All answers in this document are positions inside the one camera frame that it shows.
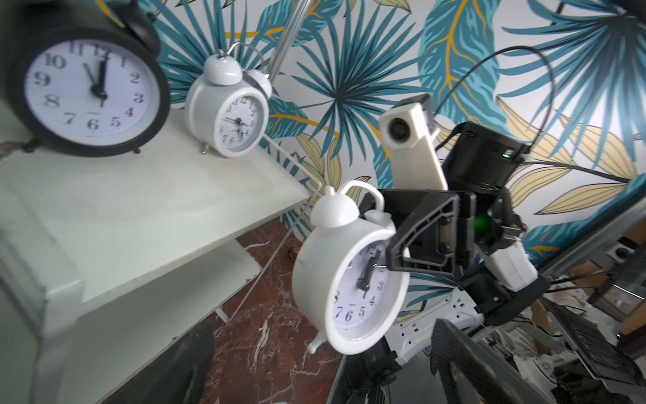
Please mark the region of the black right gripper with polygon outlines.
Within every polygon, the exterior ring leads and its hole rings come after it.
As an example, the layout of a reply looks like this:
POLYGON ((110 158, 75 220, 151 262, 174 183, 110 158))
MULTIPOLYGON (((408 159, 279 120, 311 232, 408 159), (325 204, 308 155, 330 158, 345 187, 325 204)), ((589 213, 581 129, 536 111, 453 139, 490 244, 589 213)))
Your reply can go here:
POLYGON ((494 200, 469 191, 381 190, 395 235, 386 243, 385 265, 392 272, 459 275, 474 250, 508 247, 527 230, 520 216, 494 200))

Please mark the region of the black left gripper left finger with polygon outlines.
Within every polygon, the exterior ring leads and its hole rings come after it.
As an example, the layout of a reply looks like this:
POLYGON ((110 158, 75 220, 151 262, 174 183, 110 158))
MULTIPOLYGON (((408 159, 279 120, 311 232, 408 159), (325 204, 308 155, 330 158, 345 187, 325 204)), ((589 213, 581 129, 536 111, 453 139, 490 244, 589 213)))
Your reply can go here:
POLYGON ((214 352, 212 327, 201 322, 105 401, 198 403, 214 352))

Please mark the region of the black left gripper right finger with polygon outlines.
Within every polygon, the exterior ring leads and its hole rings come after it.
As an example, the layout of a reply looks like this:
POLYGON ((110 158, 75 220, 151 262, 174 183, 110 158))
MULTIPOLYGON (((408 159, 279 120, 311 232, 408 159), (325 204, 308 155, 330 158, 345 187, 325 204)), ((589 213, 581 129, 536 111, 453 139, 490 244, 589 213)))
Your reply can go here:
POLYGON ((499 355, 447 320, 435 322, 432 354, 448 403, 548 401, 499 355))

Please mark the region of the white twin-bell alarm clock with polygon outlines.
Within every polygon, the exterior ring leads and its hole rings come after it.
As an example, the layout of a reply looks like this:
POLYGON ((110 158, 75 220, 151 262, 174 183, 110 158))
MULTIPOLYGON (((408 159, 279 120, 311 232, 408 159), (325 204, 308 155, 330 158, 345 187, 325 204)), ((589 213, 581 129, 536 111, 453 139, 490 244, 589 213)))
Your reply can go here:
POLYGON ((342 355, 363 353, 395 323, 410 282, 387 265, 395 223, 383 195, 358 180, 327 186, 311 221, 292 278, 294 302, 317 330, 307 351, 329 343, 342 355))

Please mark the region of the black twin-bell alarm clock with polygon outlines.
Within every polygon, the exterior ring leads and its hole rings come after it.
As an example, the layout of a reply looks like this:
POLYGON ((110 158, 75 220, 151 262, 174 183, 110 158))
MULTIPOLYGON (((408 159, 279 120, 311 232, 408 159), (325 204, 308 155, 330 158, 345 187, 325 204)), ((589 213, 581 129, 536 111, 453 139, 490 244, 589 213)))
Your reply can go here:
POLYGON ((137 153, 163 128, 168 79, 153 15, 136 1, 8 1, 1 98, 30 133, 12 148, 137 153))

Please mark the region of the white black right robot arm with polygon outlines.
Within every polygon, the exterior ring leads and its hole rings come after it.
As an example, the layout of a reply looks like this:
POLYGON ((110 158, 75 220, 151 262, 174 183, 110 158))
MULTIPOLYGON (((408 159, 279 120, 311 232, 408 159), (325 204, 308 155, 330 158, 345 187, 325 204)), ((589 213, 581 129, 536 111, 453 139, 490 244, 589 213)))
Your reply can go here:
POLYGON ((447 190, 384 191, 397 228, 386 265, 396 274, 434 278, 437 302, 348 359, 348 377, 368 401, 431 344, 437 321, 460 330, 500 326, 548 289, 524 250, 527 229, 506 188, 531 147, 472 122, 456 126, 451 137, 455 145, 440 170, 447 190))

